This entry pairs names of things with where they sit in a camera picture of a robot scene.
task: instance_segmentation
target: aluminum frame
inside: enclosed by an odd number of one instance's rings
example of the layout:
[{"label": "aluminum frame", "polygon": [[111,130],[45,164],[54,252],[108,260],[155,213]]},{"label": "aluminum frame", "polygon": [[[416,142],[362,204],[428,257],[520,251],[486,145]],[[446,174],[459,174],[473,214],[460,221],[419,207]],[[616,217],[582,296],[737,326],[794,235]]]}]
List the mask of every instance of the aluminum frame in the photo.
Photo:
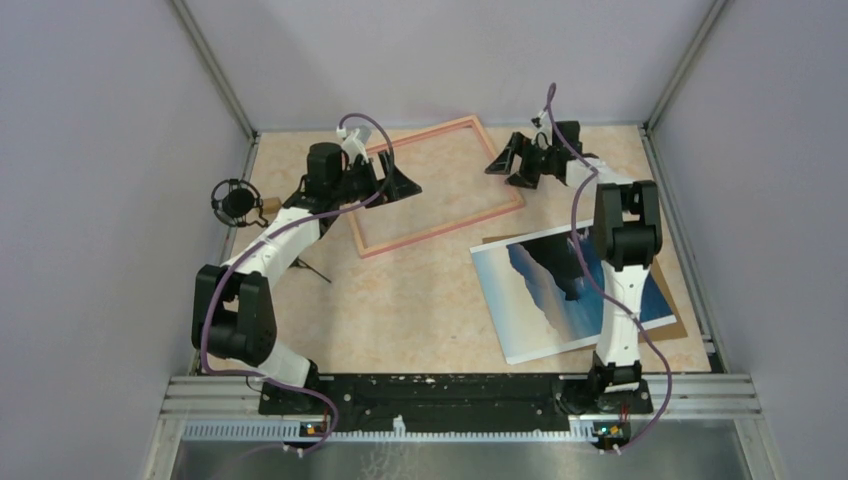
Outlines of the aluminum frame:
[{"label": "aluminum frame", "polygon": [[[175,16],[185,29],[190,43],[197,52],[199,61],[209,73],[210,80],[219,92],[221,100],[243,133],[251,140],[251,147],[243,171],[243,178],[249,178],[256,159],[260,132],[252,127],[185,0],[167,1],[173,7]],[[692,66],[697,62],[710,33],[730,1],[715,0],[713,2],[657,105],[644,126],[640,128],[648,163],[660,187],[660,198],[672,240],[678,248],[684,280],[692,296],[696,316],[704,332],[705,346],[709,353],[716,352],[719,358],[723,351],[721,338],[713,324],[712,309],[708,297],[701,288],[702,282],[692,255],[691,244],[676,207],[673,189],[666,181],[662,157],[653,142],[653,132],[659,125],[668,104],[673,100],[683,81],[691,72]],[[234,238],[235,232],[229,231],[221,250],[221,261],[227,259],[231,254]],[[646,379],[655,401],[661,399],[666,391],[665,376],[647,375]],[[753,480],[786,478],[777,448],[765,423],[756,391],[747,374],[675,374],[674,382],[672,401],[669,410],[662,417],[662,421],[732,419],[739,435],[751,478]],[[171,478],[183,432],[193,422],[235,421],[253,422],[254,424],[256,422],[279,422],[279,417],[265,417],[258,414],[259,395],[259,393],[249,389],[240,377],[183,376],[172,378],[162,404],[143,478],[148,480]],[[571,416],[570,420],[581,425],[580,422],[612,420],[613,417],[582,415]],[[648,417],[650,416],[632,416],[634,419]],[[478,438],[475,441],[486,441],[486,439]]]}]

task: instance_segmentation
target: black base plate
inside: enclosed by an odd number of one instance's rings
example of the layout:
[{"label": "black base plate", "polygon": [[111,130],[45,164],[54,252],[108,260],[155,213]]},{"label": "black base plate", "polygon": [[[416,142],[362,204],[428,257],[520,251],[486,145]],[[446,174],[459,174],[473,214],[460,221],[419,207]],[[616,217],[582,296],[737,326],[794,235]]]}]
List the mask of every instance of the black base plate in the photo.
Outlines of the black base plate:
[{"label": "black base plate", "polygon": [[[321,375],[315,388],[339,408],[339,432],[391,431],[398,415],[409,432],[565,431],[568,415],[576,413],[563,401],[569,399],[565,392],[585,389],[586,380],[558,374],[340,374]],[[267,383],[262,393],[261,415],[322,415],[326,410],[320,400],[305,401],[305,395]],[[650,397],[647,405],[629,407],[630,413],[652,411]],[[610,413],[597,406],[580,408],[580,413]]]}]

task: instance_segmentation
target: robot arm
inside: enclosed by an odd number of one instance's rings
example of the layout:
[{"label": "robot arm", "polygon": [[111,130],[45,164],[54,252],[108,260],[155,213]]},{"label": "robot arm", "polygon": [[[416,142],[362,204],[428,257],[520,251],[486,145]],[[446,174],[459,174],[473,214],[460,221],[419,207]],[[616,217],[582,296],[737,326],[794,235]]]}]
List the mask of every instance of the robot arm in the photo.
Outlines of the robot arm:
[{"label": "robot arm", "polygon": [[[261,243],[250,257],[235,269],[217,305],[211,306],[213,292],[229,265],[242,253],[223,265],[206,265],[195,282],[192,343],[200,348],[203,323],[209,308],[214,308],[209,328],[208,352],[243,364],[243,369],[257,371],[281,383],[303,387],[310,374],[317,379],[317,366],[277,340],[277,322],[271,301],[271,290],[286,270],[307,247],[318,241],[335,222],[337,216],[314,219],[277,235],[283,226],[312,215],[334,212],[342,205],[362,201],[382,192],[366,207],[383,205],[421,192],[421,187],[393,165],[387,152],[379,159],[386,176],[377,179],[374,166],[365,152],[370,131],[360,127],[346,136],[342,145],[317,143],[307,155],[307,173],[297,190],[283,203],[277,218],[246,250]],[[261,200],[248,192],[255,188],[230,189],[226,198],[212,206],[219,219],[244,218]]]},{"label": "robot arm", "polygon": [[[518,171],[506,179],[509,185],[535,189],[541,175],[552,175],[565,185],[577,186],[592,175],[590,167],[577,161],[558,137],[542,130],[539,118],[533,119],[533,123],[537,128],[535,138],[513,133],[486,173],[509,175],[515,156],[520,156]],[[557,122],[557,127],[569,144],[583,154],[580,124]],[[551,138],[552,142],[543,146],[541,138]],[[593,182],[596,195],[591,237],[602,260],[604,290],[638,316],[650,265],[662,246],[657,186],[653,181],[634,181],[618,174],[595,155],[583,156],[598,172]],[[638,219],[625,220],[625,213],[637,215]],[[624,311],[610,303],[604,305],[593,363],[590,378],[595,379],[599,394],[634,391],[640,387],[638,328]]]}]

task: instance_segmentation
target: blue sky picture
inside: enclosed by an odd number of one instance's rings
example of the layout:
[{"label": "blue sky picture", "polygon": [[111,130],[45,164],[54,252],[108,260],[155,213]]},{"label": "blue sky picture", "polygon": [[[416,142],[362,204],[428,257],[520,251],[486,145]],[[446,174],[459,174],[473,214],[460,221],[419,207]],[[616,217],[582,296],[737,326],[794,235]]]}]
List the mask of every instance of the blue sky picture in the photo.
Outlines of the blue sky picture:
[{"label": "blue sky picture", "polygon": [[[592,277],[603,288],[590,224],[578,224],[580,245]],[[568,227],[474,247],[471,259],[507,363],[597,343],[606,305],[583,277]],[[646,329],[676,321],[653,273],[642,292],[640,320]]]},{"label": "blue sky picture", "polygon": [[[592,246],[592,241],[588,233],[588,228],[578,230],[580,236],[580,247],[583,250],[583,258],[589,266],[592,273],[592,278],[598,283],[601,288],[604,288],[604,274],[601,268],[601,260],[598,258],[595,248]],[[562,256],[562,263],[566,265],[559,273],[561,276],[566,276],[570,279],[570,285],[561,286],[557,283],[568,282],[561,280],[557,282],[552,272],[542,267],[528,255],[521,255],[522,250],[526,251],[527,246],[536,240],[514,243],[507,245],[509,252],[509,260],[512,267],[520,273],[527,285],[527,290],[533,297],[536,306],[545,312],[545,316],[549,321],[561,321],[567,319],[570,323],[571,330],[578,337],[589,337],[599,335],[601,333],[601,323],[603,321],[604,300],[596,292],[583,277],[582,269],[577,260],[577,253],[574,250],[574,245],[571,243],[571,238],[568,232],[556,233],[545,239],[553,240],[547,242],[546,245],[556,245],[556,248],[562,249],[556,252]],[[553,255],[554,252],[545,252],[547,255]],[[542,290],[544,288],[555,288],[559,291],[558,301],[554,305],[546,305],[542,300]],[[656,318],[666,317],[671,315],[671,307],[660,292],[657,282],[653,275],[648,275],[645,283],[645,290],[642,293],[642,312],[639,316],[641,321],[654,320]]]}]

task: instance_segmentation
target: metal floor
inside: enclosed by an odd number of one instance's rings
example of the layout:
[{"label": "metal floor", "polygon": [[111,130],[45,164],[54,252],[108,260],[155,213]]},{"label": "metal floor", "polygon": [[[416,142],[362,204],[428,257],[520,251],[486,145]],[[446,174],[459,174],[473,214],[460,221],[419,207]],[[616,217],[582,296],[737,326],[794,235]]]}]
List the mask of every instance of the metal floor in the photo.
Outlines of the metal floor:
[{"label": "metal floor", "polygon": [[172,480],[750,478],[732,421],[661,422],[642,441],[621,457],[585,443],[335,443],[303,460],[270,450],[236,464],[258,444],[185,441]]}]

